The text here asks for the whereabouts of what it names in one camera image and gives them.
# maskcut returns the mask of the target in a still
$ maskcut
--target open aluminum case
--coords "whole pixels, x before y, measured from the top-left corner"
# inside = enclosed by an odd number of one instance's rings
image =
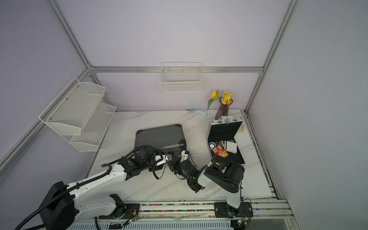
[[[234,136],[239,130],[243,121],[244,120],[242,117],[221,116],[218,120],[213,120],[210,122],[207,131],[207,148],[208,152],[210,153],[211,159],[215,155],[215,153],[210,150],[209,143],[235,140]],[[226,157],[227,159],[231,159],[235,162],[245,165],[245,161],[240,154],[238,147],[236,153],[227,153],[229,155]]]

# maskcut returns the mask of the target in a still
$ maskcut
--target white mesh shelf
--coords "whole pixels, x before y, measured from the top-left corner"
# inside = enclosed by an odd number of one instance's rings
[[[76,85],[51,115],[46,120],[39,117],[59,135],[81,135],[105,94],[103,86],[73,81]]]
[[[69,141],[80,152],[95,152],[98,150],[106,134],[116,107],[99,103],[88,124],[80,135],[75,135]]]
[[[161,92],[200,92],[202,91],[201,67],[163,67]]]

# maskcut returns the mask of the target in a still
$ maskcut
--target small white box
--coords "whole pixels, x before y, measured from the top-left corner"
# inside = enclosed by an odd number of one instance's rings
[[[234,142],[231,142],[231,141],[226,142],[226,151],[227,152],[236,153],[237,152],[237,147],[238,147],[238,145]]]

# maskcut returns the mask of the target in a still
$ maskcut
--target metal bracket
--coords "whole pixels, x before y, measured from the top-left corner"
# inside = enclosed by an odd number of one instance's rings
[[[89,69],[93,69],[93,68],[95,68],[96,66],[94,66],[94,65],[92,65],[90,62],[88,63],[88,68]]]

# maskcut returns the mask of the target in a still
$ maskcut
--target marble tabletop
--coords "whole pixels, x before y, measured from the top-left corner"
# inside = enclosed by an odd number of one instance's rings
[[[187,150],[200,169],[207,165],[211,156],[207,148],[207,130],[215,119],[216,110],[209,110],[204,116],[195,111],[151,111],[151,112],[116,112],[101,144],[101,148],[92,165],[89,175],[100,173],[105,168],[101,165],[114,161],[134,147],[135,133],[141,129],[181,124],[187,142]],[[229,116],[242,117],[240,110],[229,110]],[[271,197],[262,166],[247,132],[237,132],[234,137],[245,161],[242,180],[242,196],[254,198]],[[156,171],[160,177],[164,169]],[[101,199],[110,194],[118,194],[124,201],[205,201],[226,200],[226,191],[211,182],[204,190],[195,193],[186,180],[179,180],[169,167],[161,179],[157,180],[152,172],[144,170],[123,183],[115,184],[99,192],[90,199]]]

